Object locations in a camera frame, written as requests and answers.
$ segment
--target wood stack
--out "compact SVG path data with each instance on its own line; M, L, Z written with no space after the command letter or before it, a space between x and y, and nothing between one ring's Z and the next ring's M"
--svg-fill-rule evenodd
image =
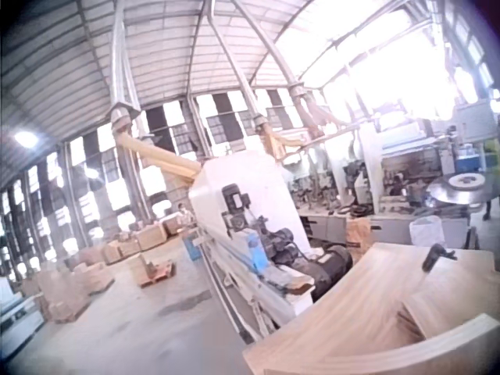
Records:
M103 262L92 266L81 263L75 267L74 273L78 283L88 295L106 291L115 281Z
M36 278L53 320L59 323L76 320L90 303L87 293L65 266L50 262L42 266Z
M114 247L116 249L115 254L119 253L121 255L119 260L128 258L141 251L138 241L133 237L113 240L108 243L108 246Z
M37 275L28 276L23 280L21 284L21 291L24 297L36 296L34 298L34 303L41 312L46 322L51 320L50 312L48 311L48 302L43 293L41 292L40 286L38 285Z
M82 248L78 252L80 263L85 263L87 266L104 262L102 249L104 245L91 246L90 248Z
M141 288L169 278L174 273L174 263L172 261L168 260L159 265L154 265L151 262L146 262L142 254L130 258L128 265L134 281Z
M488 373L500 351L493 254L456 250L425 273L428 252L373 245L318 303L245 350L253 373Z
M161 223L147 225L144 229L135 233L142 251L155 248L166 242L165 228Z

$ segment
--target worker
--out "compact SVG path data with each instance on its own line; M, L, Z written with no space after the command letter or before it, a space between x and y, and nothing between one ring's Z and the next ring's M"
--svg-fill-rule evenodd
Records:
M182 226L182 228L179 229L182 242L184 243L184 246L186 247L187 253L189 254L191 260L199 259L202 257L202 254L200 250L193 245L193 239L197 237L196 231L194 229L195 215L193 215L191 211L186 209L184 203L179 203L177 208L179 209L180 213L178 222Z
M189 227L195 222L195 215L193 215L191 211L186 209L184 203L179 203L177 208L179 209L180 213L180 215L178 216L179 225L181 225L182 227Z
M497 117L497 139L495 140L495 142L497 141L499 144L500 144L500 115L498 115ZM493 149L495 151L495 148L498 147L498 144L495 146L493 145ZM491 201L487 201L486 202L486 213L483 215L483 221L487 221L491 218Z

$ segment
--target stacked wood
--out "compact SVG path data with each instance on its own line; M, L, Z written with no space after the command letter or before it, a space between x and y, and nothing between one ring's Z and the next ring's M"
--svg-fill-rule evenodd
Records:
M128 265L132 272L132 277L138 286L144 288L173 276L174 263L170 260L154 265L146 262L142 254L138 254L129 259Z
M87 266L104 262L102 256L102 249L104 245L91 246L90 248L82 248L78 255L80 256L80 263L85 263Z
M141 247L139 246L138 241L132 237L123 241L113 240L109 242L108 245L117 248L122 255L122 258L127 258L141 251Z
M76 320L90 303L75 275L61 264L44 263L37 274L37 282L48 302L48 311L56 322Z
M34 303L44 317L44 320L48 322L52 317L48 311L48 302L43 293L41 292L40 285L38 285L37 275L28 276L23 280L21 284L21 291L24 297L36 296L34 298Z
M155 248L166 242L166 232L161 223L147 225L135 233L142 251Z
M103 262L86 266L81 263L74 269L80 286L87 292L88 295L100 293L109 288L115 281L108 267Z
M368 217L347 218L345 241L346 248L356 264L373 245L370 219Z
M179 224L179 215L180 214L178 212L175 212L171 215L168 215L167 217L164 217L161 220L163 228L165 228L167 237L176 235L178 230L182 228L182 226Z
M102 257L104 258L104 262L106 264L113 264L124 258L122 252L120 251L120 247L118 245L112 245L114 242L118 241L112 241L102 247Z

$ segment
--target blue component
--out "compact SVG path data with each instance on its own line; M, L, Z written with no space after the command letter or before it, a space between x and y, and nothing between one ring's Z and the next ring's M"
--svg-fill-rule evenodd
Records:
M259 235L257 233L250 233L247 236L247 244L248 249L250 250L250 254L252 254L253 266L259 273L269 265L269 260L267 258L263 244L260 241Z

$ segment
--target ceiling light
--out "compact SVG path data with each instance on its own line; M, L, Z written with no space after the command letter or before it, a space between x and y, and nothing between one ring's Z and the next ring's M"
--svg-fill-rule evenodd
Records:
M20 131L14 138L25 148L33 148L38 143L38 137L29 131Z

